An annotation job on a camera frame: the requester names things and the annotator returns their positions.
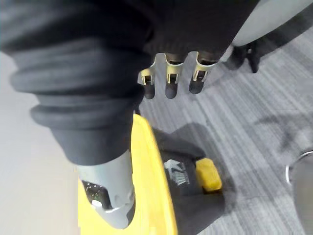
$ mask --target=black sleeve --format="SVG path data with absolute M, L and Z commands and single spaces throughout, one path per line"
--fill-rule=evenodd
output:
M 51 129 L 78 165 L 108 162 L 130 147 L 138 72 L 150 21 L 123 1 L 2 0 L 1 51 L 18 71 L 15 90 L 33 93 L 34 120 Z

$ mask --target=office floor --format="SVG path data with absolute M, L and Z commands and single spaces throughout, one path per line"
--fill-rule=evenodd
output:
M 153 127 L 206 151 L 224 182 L 226 213 L 201 234 L 303 234 L 285 165 L 313 147 L 313 7 L 260 40 L 260 69 L 219 63 L 198 95 L 188 91 L 195 54 L 178 96 L 165 97 L 164 56 L 156 96 L 141 104 Z

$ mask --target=gray chair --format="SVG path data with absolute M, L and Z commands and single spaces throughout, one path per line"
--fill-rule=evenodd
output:
M 233 57 L 248 59 L 252 72 L 258 70 L 258 39 L 272 32 L 307 8 L 313 0 L 260 0 L 243 24 L 232 44 Z

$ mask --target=yellow plastic surface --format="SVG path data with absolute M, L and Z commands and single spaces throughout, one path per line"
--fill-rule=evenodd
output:
M 220 175 L 211 159 L 203 158 L 196 161 L 196 172 L 205 191 L 211 192 L 222 188 Z
M 177 235 L 173 203 L 157 143 L 148 122 L 138 115 L 134 115 L 131 152 L 136 196 L 133 221 L 124 230 L 109 226 L 92 209 L 80 182 L 81 235 Z

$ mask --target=robotic hand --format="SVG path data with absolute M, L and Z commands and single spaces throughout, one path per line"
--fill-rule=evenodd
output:
M 0 49 L 19 68 L 12 85 L 36 95 L 32 117 L 51 129 L 90 203 L 113 227 L 126 228 L 135 209 L 130 141 L 133 111 L 144 95 L 138 73 L 156 53 L 166 53 L 166 95 L 173 98 L 181 64 L 199 51 L 190 91 L 200 92 L 209 66 L 257 2 L 1 1 Z M 153 85 L 149 74 L 143 79 Z

